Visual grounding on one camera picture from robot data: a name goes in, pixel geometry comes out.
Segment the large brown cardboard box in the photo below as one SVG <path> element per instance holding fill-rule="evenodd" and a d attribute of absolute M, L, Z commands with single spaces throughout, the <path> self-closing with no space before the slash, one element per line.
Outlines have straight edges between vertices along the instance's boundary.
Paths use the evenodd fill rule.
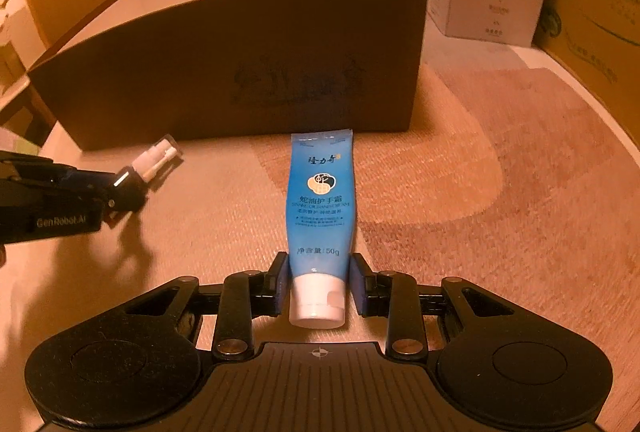
<path fill-rule="evenodd" d="M 535 43 L 639 141 L 639 0 L 544 0 Z"/>

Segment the blue hand cream tube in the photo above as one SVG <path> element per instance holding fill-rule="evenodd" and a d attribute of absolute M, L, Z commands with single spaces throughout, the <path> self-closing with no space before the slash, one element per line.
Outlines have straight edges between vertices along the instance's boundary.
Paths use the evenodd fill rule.
<path fill-rule="evenodd" d="M 340 328 L 356 226 L 352 131 L 295 134 L 291 144 L 285 210 L 290 322 Z"/>

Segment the brown spray bottle white nozzle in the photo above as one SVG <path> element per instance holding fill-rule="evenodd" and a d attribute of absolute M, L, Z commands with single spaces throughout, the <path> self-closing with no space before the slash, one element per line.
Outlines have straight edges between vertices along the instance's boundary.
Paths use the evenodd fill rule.
<path fill-rule="evenodd" d="M 170 135 L 160 138 L 154 145 L 140 153 L 131 163 L 131 167 L 145 184 L 149 184 L 158 172 L 175 159 L 182 157 L 182 150 Z"/>

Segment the brown storage box white inside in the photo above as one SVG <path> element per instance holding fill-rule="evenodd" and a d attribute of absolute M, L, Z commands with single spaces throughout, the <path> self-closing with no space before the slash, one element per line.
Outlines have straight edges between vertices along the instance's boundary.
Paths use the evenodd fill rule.
<path fill-rule="evenodd" d="M 29 69 L 78 147 L 408 129 L 427 0 L 107 0 Z"/>

